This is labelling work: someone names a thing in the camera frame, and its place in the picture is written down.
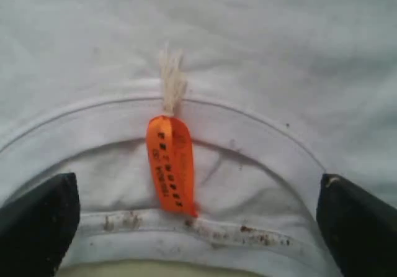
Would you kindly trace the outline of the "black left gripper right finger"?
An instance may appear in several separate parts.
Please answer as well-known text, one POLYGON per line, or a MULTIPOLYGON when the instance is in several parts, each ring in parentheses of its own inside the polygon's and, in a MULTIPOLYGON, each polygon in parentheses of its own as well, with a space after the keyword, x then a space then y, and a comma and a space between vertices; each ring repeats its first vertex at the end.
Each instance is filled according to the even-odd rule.
POLYGON ((316 221, 343 276, 396 276, 396 208, 325 173, 316 221))

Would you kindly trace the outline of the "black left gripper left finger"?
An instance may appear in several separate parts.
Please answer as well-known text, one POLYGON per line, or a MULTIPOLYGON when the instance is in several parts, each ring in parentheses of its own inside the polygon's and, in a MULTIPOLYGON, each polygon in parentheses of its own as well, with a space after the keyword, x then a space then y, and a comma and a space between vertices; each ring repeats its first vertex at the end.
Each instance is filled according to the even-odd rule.
POLYGON ((55 276, 80 222, 74 173, 55 175, 1 207, 1 276, 55 276))

